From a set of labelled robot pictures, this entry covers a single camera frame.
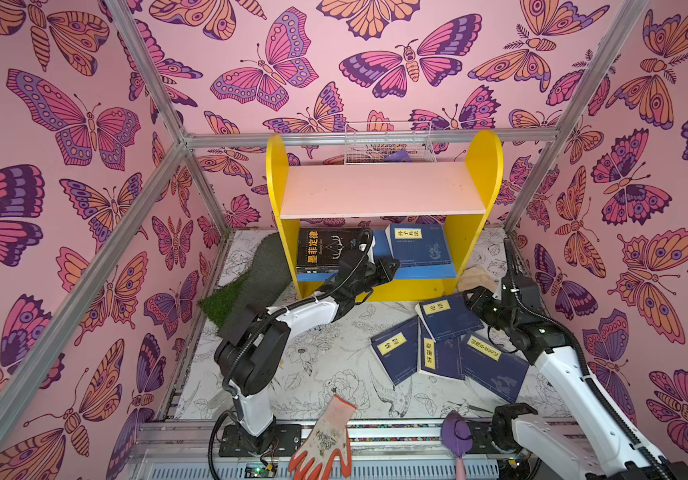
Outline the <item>black antler cover book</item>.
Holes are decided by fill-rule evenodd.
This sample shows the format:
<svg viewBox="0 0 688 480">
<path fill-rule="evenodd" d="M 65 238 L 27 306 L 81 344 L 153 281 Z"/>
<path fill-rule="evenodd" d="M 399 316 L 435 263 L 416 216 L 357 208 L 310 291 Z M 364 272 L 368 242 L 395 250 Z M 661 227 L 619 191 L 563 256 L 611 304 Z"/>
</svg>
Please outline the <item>black antler cover book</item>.
<svg viewBox="0 0 688 480">
<path fill-rule="evenodd" d="M 296 273 L 337 272 L 367 258 L 374 243 L 371 229 L 302 228 L 299 232 Z"/>
</svg>

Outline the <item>black wolf cover book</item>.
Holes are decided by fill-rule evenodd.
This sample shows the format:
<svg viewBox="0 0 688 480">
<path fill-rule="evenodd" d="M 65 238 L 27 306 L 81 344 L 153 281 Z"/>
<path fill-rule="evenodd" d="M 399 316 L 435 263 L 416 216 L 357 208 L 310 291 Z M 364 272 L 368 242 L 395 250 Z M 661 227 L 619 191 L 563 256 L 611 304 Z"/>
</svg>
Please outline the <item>black wolf cover book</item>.
<svg viewBox="0 0 688 480">
<path fill-rule="evenodd" d="M 299 273 L 297 275 L 297 280 L 299 282 L 325 282 L 328 279 L 334 278 L 337 275 L 336 272 L 329 273 Z"/>
</svg>

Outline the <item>blue thread-bound book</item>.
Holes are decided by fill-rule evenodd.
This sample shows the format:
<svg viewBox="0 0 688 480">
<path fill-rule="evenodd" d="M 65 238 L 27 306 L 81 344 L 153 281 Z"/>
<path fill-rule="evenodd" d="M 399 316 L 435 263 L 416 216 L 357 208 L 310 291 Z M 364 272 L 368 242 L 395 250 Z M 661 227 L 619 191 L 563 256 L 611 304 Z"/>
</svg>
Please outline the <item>blue thread-bound book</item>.
<svg viewBox="0 0 688 480">
<path fill-rule="evenodd" d="M 391 224 L 386 237 L 394 258 L 406 267 L 449 265 L 451 255 L 440 224 Z"/>
</svg>

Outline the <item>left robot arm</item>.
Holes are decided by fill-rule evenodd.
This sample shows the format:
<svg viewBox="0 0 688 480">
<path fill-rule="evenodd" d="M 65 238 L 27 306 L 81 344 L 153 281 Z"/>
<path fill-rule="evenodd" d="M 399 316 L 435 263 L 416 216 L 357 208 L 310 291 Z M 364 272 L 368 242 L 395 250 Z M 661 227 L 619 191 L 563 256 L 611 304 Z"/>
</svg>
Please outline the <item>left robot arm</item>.
<svg viewBox="0 0 688 480">
<path fill-rule="evenodd" d="M 375 232 L 360 229 L 352 247 L 341 252 L 339 268 L 312 295 L 284 306 L 248 305 L 223 330 L 214 356 L 222 387 L 234 402 L 234 422 L 252 440 L 267 438 L 276 425 L 269 404 L 272 382 L 288 342 L 311 329 L 331 324 L 394 280 L 400 262 L 373 260 Z"/>
</svg>

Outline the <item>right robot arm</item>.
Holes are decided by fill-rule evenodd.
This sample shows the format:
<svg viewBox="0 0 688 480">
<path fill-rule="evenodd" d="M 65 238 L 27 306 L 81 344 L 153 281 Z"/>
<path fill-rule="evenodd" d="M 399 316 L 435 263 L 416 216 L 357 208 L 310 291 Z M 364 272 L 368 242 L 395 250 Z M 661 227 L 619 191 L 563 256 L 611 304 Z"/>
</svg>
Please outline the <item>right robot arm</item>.
<svg viewBox="0 0 688 480">
<path fill-rule="evenodd" d="M 485 325 L 503 331 L 560 395 L 592 449 L 554 432 L 525 403 L 495 409 L 491 435 L 502 451 L 527 450 L 562 479 L 688 479 L 684 462 L 668 460 L 622 412 L 585 360 L 575 335 L 550 318 L 536 282 L 520 272 L 517 249 L 504 241 L 501 296 L 476 287 L 466 303 Z"/>
</svg>

